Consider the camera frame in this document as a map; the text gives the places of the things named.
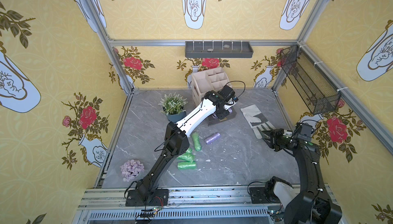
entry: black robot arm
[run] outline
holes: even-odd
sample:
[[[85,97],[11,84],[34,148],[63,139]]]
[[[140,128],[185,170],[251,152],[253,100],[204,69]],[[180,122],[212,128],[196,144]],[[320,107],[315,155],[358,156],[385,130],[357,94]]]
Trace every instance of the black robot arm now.
[[[268,146],[276,152],[282,149],[291,150],[299,167],[300,193],[285,207],[285,224],[337,224],[342,216],[341,208],[332,203],[325,189],[321,168],[321,153],[316,144],[311,143],[312,127],[297,123],[294,132],[283,129],[260,131]],[[273,188],[276,182],[284,180],[273,177],[268,184]]]

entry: potted plant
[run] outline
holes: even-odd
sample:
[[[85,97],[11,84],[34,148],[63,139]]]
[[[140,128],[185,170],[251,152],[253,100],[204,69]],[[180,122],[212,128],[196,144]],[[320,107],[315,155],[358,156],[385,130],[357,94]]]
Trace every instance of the potted plant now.
[[[180,94],[175,93],[165,94],[164,97],[164,99],[161,99],[160,104],[168,120],[176,123],[185,118],[184,105],[187,103],[186,99],[180,96]]]

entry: purple artificial flower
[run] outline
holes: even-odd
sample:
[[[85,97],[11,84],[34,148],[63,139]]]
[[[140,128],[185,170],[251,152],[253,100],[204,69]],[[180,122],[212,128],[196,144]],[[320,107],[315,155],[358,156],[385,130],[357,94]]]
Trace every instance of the purple artificial flower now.
[[[131,181],[135,177],[145,170],[145,166],[140,161],[128,160],[121,168],[121,175],[124,177],[123,181]]]

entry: gray marble surface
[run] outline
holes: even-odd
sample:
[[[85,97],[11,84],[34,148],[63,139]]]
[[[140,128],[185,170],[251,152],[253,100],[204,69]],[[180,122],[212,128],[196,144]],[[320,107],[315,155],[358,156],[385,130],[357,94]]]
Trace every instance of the gray marble surface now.
[[[145,171],[135,180],[142,179],[151,169],[160,152],[154,149],[164,141],[168,123],[159,105],[164,94],[179,93],[188,102],[187,113],[194,109],[191,90],[139,90],[132,99],[121,130],[103,188],[128,187],[120,165],[130,159],[140,160]],[[237,116],[213,126],[205,119],[195,131],[206,138],[219,132],[221,138],[212,144],[202,144],[202,151],[194,151],[197,170],[178,170],[176,160],[160,179],[160,186],[193,185],[248,185],[254,180],[280,177],[290,183],[300,183],[296,160],[284,151],[274,152],[262,139],[257,139],[240,108],[256,104],[265,117],[276,127],[286,128],[284,119],[270,89],[246,89],[233,107]]]

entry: cable tie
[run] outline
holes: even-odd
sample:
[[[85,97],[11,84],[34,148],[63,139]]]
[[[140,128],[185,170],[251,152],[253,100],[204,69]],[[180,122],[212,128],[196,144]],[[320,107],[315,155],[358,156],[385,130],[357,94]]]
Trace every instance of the cable tie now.
[[[346,88],[348,88],[348,87],[337,89],[337,92],[341,91],[342,89],[346,89]]]

